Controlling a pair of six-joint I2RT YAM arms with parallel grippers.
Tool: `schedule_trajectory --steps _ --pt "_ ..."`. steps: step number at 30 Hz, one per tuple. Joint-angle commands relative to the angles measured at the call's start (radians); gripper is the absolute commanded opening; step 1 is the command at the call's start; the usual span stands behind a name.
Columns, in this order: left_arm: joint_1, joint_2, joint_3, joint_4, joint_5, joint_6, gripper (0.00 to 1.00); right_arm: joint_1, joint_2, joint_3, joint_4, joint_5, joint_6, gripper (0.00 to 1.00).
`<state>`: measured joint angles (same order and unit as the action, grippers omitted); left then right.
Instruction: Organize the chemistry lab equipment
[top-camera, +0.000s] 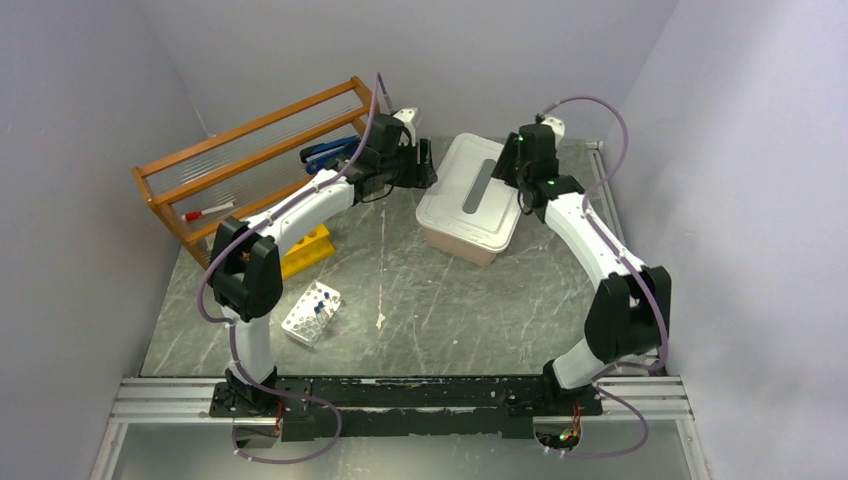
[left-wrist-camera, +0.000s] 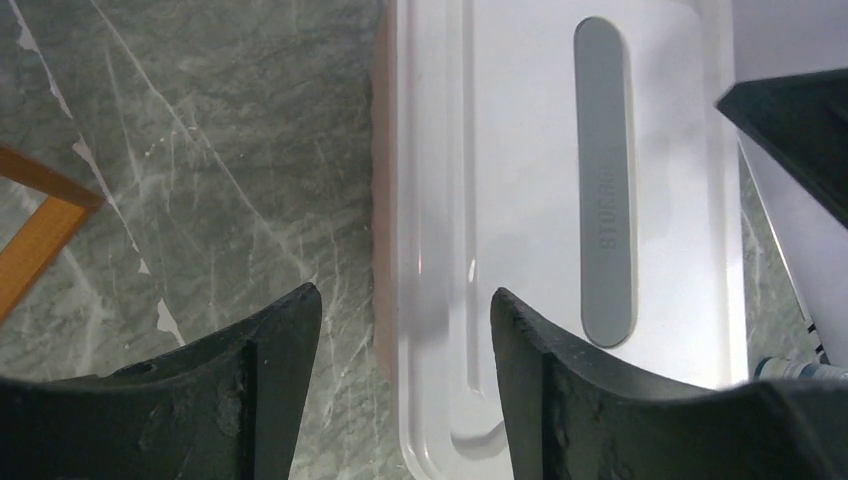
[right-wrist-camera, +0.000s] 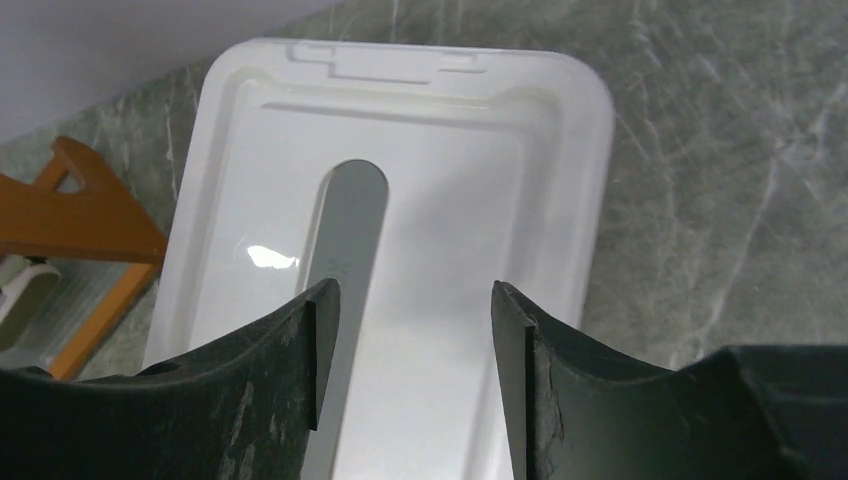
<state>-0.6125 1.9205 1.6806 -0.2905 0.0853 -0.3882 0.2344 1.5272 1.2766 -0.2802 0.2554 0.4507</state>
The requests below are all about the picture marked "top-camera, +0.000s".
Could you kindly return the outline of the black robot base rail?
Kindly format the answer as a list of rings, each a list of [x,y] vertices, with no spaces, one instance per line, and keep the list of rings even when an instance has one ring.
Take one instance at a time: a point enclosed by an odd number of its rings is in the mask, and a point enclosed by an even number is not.
[[[499,434],[531,439],[534,421],[566,422],[603,412],[591,386],[557,393],[545,374],[482,376],[280,376],[276,389],[260,391],[229,376],[214,388],[210,417],[238,426],[272,428],[280,440]]]

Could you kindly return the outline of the pink plastic bin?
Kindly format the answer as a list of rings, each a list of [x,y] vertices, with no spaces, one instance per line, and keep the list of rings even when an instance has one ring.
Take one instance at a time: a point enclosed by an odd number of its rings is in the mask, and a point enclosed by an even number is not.
[[[496,257],[507,249],[508,243],[490,248],[470,240],[456,238],[427,227],[423,228],[426,242],[445,253],[473,263],[479,267],[487,267]]]

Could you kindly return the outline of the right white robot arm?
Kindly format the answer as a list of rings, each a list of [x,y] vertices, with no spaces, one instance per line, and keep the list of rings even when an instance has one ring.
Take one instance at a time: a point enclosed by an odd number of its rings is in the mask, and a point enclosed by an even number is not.
[[[523,214],[536,216],[567,245],[594,288],[582,339],[544,368],[551,380],[539,398],[553,414],[565,413],[578,388],[629,356],[664,352],[671,293],[668,271],[630,253],[592,209],[589,193],[560,174],[560,138],[545,121],[521,126],[507,137],[492,174],[516,191]]]

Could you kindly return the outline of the white plastic bin lid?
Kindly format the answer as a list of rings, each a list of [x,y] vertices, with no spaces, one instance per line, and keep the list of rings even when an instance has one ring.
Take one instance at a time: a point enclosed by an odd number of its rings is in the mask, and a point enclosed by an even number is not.
[[[510,243],[520,215],[517,191],[492,178],[501,143],[462,133],[450,144],[415,214],[422,226],[494,248]]]

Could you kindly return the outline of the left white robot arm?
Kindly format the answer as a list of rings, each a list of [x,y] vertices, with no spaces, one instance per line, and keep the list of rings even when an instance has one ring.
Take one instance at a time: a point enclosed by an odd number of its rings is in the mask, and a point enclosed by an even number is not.
[[[213,317],[204,306],[198,309],[206,321],[228,330],[226,385],[249,414],[268,413],[280,397],[270,316],[284,290],[285,253],[320,223],[354,206],[396,188],[434,185],[430,143],[419,139],[419,123],[416,108],[370,116],[354,150],[331,155],[291,197],[245,220],[228,217],[217,227],[204,283],[222,314]]]

